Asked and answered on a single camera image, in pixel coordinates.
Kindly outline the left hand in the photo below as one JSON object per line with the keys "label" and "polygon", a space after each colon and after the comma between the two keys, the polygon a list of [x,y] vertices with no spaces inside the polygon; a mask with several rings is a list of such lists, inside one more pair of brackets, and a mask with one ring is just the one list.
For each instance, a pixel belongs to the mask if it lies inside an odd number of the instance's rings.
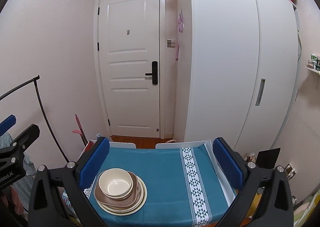
{"label": "left hand", "polygon": [[8,201],[7,201],[6,196],[1,196],[1,201],[3,202],[5,207],[8,207]]}

